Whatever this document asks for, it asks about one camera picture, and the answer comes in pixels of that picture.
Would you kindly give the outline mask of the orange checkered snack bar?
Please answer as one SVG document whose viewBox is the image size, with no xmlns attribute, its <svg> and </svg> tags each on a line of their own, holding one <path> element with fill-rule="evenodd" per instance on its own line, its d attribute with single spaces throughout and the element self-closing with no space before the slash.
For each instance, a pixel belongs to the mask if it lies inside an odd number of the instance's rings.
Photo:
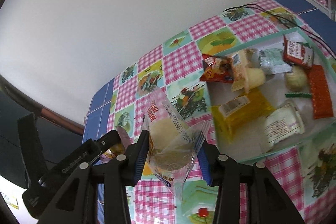
<svg viewBox="0 0 336 224">
<path fill-rule="evenodd" d="M 307 77 L 312 94 L 313 119 L 333 117 L 333 104 L 323 67 L 314 64 L 307 71 Z"/>
</svg>

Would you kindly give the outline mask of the dark red biscuit packet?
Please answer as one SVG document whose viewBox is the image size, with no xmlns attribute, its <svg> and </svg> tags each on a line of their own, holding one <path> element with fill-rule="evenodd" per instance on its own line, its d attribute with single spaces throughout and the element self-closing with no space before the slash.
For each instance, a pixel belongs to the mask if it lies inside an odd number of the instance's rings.
<svg viewBox="0 0 336 224">
<path fill-rule="evenodd" d="M 314 51 L 306 43 L 294 42 L 284 35 L 284 51 L 282 59 L 289 65 L 298 65 L 310 69 L 314 63 Z"/>
</svg>

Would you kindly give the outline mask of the yellow clear-wrapped pastry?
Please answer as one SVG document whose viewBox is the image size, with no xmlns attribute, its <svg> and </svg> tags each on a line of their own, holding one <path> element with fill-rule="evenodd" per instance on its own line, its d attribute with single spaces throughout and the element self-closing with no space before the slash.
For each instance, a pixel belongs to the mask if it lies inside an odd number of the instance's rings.
<svg viewBox="0 0 336 224">
<path fill-rule="evenodd" d="M 245 93 L 263 85 L 266 81 L 265 73 L 259 68 L 246 68 L 234 73 L 233 92 L 243 89 Z"/>
</svg>

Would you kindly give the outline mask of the clear-wrapped round rice cracker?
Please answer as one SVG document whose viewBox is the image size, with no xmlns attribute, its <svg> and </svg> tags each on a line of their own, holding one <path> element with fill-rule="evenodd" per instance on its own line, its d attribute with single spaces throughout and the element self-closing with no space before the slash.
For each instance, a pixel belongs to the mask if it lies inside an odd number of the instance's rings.
<svg viewBox="0 0 336 224">
<path fill-rule="evenodd" d="M 312 94 L 307 92 L 308 79 L 302 67 L 294 65 L 291 71 L 284 75 L 285 85 L 288 92 L 285 93 L 286 98 L 307 98 L 312 99 Z"/>
</svg>

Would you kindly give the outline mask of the purple small candy packet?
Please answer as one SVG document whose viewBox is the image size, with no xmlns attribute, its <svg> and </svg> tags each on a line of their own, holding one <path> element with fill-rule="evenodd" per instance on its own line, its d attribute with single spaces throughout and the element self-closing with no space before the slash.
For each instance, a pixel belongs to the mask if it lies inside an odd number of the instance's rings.
<svg viewBox="0 0 336 224">
<path fill-rule="evenodd" d="M 127 147 L 132 143 L 127 131 L 123 127 L 117 126 L 116 130 L 120 140 L 100 156 L 100 160 L 103 164 L 109 162 L 118 155 L 124 154 Z"/>
</svg>

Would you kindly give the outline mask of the red chip snack bag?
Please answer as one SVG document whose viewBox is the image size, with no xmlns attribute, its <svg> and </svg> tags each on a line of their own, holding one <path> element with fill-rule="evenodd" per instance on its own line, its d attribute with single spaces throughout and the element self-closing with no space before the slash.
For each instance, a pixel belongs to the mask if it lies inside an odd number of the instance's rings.
<svg viewBox="0 0 336 224">
<path fill-rule="evenodd" d="M 202 82 L 219 82 L 232 84 L 234 77 L 228 57 L 216 57 L 202 54 L 202 59 L 206 65 L 203 74 L 200 77 Z"/>
</svg>

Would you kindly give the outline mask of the white printed snack packet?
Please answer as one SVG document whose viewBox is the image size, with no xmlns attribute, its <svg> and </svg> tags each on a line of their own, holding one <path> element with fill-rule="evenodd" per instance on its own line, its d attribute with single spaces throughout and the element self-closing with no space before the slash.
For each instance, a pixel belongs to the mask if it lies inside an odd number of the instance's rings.
<svg viewBox="0 0 336 224">
<path fill-rule="evenodd" d="M 274 145 L 293 135 L 301 135 L 305 132 L 305 125 L 292 99 L 286 100 L 269 114 L 263 127 L 260 143 L 263 152 L 272 150 Z"/>
</svg>

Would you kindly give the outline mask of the small clear-wrapped cookie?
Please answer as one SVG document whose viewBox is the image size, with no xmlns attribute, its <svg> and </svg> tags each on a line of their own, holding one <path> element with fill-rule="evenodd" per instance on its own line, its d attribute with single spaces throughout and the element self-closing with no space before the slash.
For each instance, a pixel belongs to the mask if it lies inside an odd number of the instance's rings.
<svg viewBox="0 0 336 224">
<path fill-rule="evenodd" d="M 249 60 L 246 50 L 239 50 L 230 55 L 231 69 L 235 82 L 245 81 L 248 78 L 247 69 Z"/>
</svg>

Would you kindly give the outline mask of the silver green snack packet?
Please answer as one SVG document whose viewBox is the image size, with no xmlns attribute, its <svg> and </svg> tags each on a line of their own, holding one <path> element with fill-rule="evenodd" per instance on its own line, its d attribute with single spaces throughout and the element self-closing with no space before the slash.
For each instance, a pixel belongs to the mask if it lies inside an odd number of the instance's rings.
<svg viewBox="0 0 336 224">
<path fill-rule="evenodd" d="M 291 65 L 282 59 L 282 50 L 279 48 L 260 50 L 258 61 L 266 75 L 291 72 Z"/>
</svg>

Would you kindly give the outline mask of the patchwork plaid tablecloth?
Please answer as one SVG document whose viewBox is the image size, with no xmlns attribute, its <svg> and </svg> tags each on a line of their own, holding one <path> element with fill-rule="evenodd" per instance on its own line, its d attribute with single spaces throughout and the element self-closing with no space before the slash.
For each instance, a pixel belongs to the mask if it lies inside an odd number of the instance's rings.
<svg viewBox="0 0 336 224">
<path fill-rule="evenodd" d="M 306 33 L 335 72 L 335 21 L 309 2 L 259 0 L 230 7 L 168 39 L 105 84 L 92 98 L 84 139 L 98 139 L 121 126 L 131 141 L 136 141 L 149 94 L 161 88 L 189 126 L 202 120 L 209 122 L 205 141 L 217 147 L 208 82 L 199 80 L 206 67 L 202 54 L 230 59 L 239 51 L 238 46 L 292 28 Z M 242 50 L 247 52 L 249 68 L 261 69 L 260 50 Z M 263 163 L 274 175 L 304 223 L 335 221 L 335 132 L 256 162 Z M 126 193 L 132 223 L 214 220 L 217 188 L 203 180 L 198 156 L 184 184 L 182 200 L 157 179 L 147 163 L 141 181 L 127 187 Z"/>
</svg>

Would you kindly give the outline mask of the teal-rimmed white tray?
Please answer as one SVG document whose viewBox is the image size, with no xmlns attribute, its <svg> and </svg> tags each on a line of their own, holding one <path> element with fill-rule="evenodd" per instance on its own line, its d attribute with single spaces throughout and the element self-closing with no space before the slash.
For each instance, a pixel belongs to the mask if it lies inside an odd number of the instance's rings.
<svg viewBox="0 0 336 224">
<path fill-rule="evenodd" d="M 238 46 L 237 49 L 242 50 L 249 47 L 257 50 L 281 48 L 281 46 L 283 46 L 283 35 L 285 35 L 287 39 L 296 42 L 307 42 L 313 47 L 315 51 L 314 62 L 323 66 L 329 91 L 331 92 L 333 107 L 335 107 L 335 72 L 323 53 L 302 30 L 299 30 L 298 28 L 284 30 L 244 43 Z M 208 83 L 207 86 L 210 94 L 211 106 L 227 103 L 243 93 L 243 91 L 232 92 L 231 85 L 224 83 Z M 260 86 L 259 89 L 274 108 L 282 106 L 287 102 L 286 100 L 291 100 L 291 102 L 295 104 L 295 107 L 303 120 L 305 132 L 303 134 L 294 134 L 285 140 L 280 141 L 280 143 L 275 144 L 273 148 L 269 148 L 266 145 L 266 136 L 265 134 L 262 134 L 264 129 L 264 118 L 257 118 L 240 126 L 237 129 L 233 140 L 229 140 L 225 135 L 225 130 L 224 133 L 222 133 L 218 126 L 215 126 L 216 144 L 221 153 L 227 154 L 239 162 L 256 162 L 263 157 L 272 155 L 285 148 L 318 137 L 318 135 L 327 136 L 327 134 L 330 135 L 335 132 L 335 117 L 313 119 L 313 106 L 311 100 L 307 98 L 285 98 L 285 93 L 288 89 L 285 86 L 283 75 L 276 74 L 275 76 L 267 76 L 265 84 Z"/>
</svg>

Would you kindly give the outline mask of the round bun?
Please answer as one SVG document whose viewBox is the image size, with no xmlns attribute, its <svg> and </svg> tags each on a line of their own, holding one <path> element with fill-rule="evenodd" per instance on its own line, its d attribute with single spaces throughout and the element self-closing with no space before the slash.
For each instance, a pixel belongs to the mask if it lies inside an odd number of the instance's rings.
<svg viewBox="0 0 336 224">
<path fill-rule="evenodd" d="M 204 120 L 189 126 L 161 88 L 149 94 L 142 124 L 150 134 L 147 164 L 179 200 L 209 128 Z"/>
</svg>

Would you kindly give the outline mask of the yellow snack packet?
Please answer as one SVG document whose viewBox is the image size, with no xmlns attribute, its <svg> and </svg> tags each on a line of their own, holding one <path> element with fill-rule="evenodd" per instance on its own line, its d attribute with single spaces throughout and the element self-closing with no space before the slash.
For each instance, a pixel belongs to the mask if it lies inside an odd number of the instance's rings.
<svg viewBox="0 0 336 224">
<path fill-rule="evenodd" d="M 222 105 L 211 106 L 217 132 L 229 142 L 235 139 L 238 129 L 255 119 L 267 117 L 274 111 L 275 108 L 259 88 Z"/>
</svg>

